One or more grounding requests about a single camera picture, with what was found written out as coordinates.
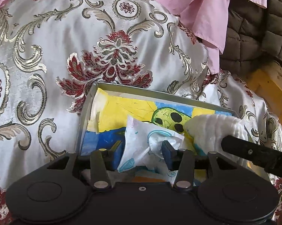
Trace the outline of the brown quilted jacket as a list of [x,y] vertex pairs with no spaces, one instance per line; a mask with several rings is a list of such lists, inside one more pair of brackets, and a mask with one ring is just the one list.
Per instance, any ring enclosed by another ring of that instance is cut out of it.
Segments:
[[267,5],[230,0],[221,69],[247,75],[272,61],[282,67],[282,0],[267,0]]

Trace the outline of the floral satin bed cover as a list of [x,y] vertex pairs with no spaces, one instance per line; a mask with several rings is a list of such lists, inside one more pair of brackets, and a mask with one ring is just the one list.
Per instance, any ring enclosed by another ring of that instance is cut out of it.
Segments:
[[74,150],[94,83],[165,92],[234,110],[258,144],[282,151],[282,126],[155,0],[10,0],[0,9],[0,224],[9,185]]

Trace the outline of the white printed cloth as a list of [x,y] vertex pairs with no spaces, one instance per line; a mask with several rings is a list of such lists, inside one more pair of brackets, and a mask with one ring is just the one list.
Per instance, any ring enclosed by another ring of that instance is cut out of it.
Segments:
[[182,147],[185,137],[173,130],[128,116],[125,130],[125,147],[118,172],[137,166],[172,178],[176,172],[169,171],[162,154],[162,142],[168,141],[175,149]]

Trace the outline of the white knitted cloth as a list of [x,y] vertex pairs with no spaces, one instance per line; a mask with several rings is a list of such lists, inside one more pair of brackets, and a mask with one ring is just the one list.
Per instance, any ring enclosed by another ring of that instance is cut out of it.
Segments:
[[216,151],[238,165],[247,165],[245,159],[226,153],[221,148],[222,139],[226,136],[248,140],[244,121],[241,119],[222,114],[198,115],[184,124],[184,130],[193,137],[193,146],[198,155],[206,156],[208,152]]

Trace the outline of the wooden bed frame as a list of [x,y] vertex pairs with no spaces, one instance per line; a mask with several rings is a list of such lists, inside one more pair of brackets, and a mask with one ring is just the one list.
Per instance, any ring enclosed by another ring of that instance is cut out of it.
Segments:
[[244,77],[249,88],[264,98],[269,109],[282,124],[282,67],[269,62]]

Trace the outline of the grey metal tray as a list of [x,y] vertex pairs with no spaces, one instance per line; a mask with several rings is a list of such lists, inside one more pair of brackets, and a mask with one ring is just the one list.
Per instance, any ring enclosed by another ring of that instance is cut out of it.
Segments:
[[124,141],[129,115],[182,134],[186,121],[204,114],[236,116],[232,110],[176,95],[94,83],[83,104],[76,151],[89,155],[96,149],[109,149],[116,141]]

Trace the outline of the yellow blue cartoon mat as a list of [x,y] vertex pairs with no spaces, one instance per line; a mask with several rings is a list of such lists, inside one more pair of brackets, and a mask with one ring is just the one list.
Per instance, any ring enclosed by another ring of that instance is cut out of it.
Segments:
[[161,144],[168,140],[174,149],[189,149],[204,155],[184,130],[184,124],[206,114],[231,115],[211,106],[195,107],[98,88],[91,104],[81,154],[89,155],[94,150],[110,149],[117,144],[111,164],[114,179],[144,177],[173,183],[177,172],[168,170]]

